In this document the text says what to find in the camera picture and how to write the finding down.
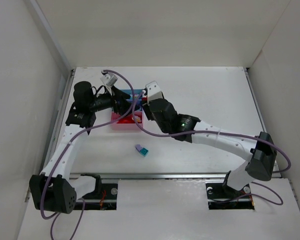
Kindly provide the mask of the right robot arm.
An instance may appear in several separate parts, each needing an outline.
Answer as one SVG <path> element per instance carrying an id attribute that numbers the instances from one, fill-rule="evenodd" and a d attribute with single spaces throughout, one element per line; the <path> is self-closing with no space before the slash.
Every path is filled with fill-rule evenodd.
<path id="1" fill-rule="evenodd" d="M 166 99 L 142 100 L 148 120 L 155 121 L 164 134 L 191 144 L 202 144 L 234 154 L 244 160 L 238 168 L 230 170 L 223 181 L 225 192 L 241 191 L 254 180 L 268 182 L 272 179 L 277 151 L 266 132 L 257 137 L 222 134 L 216 127 L 198 117 L 177 113 Z"/>

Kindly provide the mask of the red flower round lego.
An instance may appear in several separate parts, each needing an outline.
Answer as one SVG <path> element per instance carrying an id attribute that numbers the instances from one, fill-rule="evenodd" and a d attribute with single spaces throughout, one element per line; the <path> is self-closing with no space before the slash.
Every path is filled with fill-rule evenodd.
<path id="1" fill-rule="evenodd" d="M 133 121 L 135 121 L 135 122 L 137 122 L 137 123 L 139 123 L 139 124 L 141 124 L 141 123 L 143 122 L 142 116 L 139 116 L 139 115 L 133 115 L 131 118 L 132 118 Z"/>

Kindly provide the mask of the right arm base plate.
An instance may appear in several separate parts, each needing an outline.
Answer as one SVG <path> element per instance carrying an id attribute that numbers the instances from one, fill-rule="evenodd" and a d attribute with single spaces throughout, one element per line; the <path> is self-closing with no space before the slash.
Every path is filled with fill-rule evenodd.
<path id="1" fill-rule="evenodd" d="M 209 210 L 254 210 L 250 186 L 234 190 L 221 182 L 205 184 Z"/>

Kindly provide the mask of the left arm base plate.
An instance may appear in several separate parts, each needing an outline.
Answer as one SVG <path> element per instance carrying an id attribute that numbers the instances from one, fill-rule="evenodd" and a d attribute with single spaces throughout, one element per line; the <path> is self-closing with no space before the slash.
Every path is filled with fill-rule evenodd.
<path id="1" fill-rule="evenodd" d="M 117 209 L 118 184 L 102 183 L 100 190 L 83 196 L 85 211 L 115 211 Z"/>

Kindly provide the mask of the lavender lego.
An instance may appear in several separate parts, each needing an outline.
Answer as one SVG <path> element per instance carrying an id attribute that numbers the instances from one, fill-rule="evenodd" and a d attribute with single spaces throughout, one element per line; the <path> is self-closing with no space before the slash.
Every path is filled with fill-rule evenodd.
<path id="1" fill-rule="evenodd" d="M 143 149 L 143 147 L 140 144 L 136 144 L 135 148 L 138 152 L 140 152 Z"/>

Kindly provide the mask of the red half round lego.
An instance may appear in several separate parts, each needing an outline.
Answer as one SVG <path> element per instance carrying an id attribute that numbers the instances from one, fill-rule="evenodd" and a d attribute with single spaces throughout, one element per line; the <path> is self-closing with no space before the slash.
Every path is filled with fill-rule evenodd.
<path id="1" fill-rule="evenodd" d="M 133 124 L 133 123 L 134 123 L 134 121 L 130 118 L 122 118 L 117 121 L 118 125 L 129 125 L 129 124 Z"/>

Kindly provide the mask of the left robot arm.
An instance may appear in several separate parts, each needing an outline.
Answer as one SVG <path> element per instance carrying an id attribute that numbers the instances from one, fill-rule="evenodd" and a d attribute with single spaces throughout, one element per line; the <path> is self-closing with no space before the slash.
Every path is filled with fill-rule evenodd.
<path id="1" fill-rule="evenodd" d="M 120 116 L 126 116 L 131 110 L 130 94 L 115 86 L 103 85 L 102 88 L 104 93 L 100 94 L 88 81 L 74 85 L 74 102 L 61 142 L 40 174 L 32 175 L 29 181 L 34 206 L 41 213 L 70 214 L 77 200 L 100 190 L 99 175 L 85 173 L 70 181 L 70 173 L 80 147 L 95 124 L 96 112 L 113 109 Z"/>

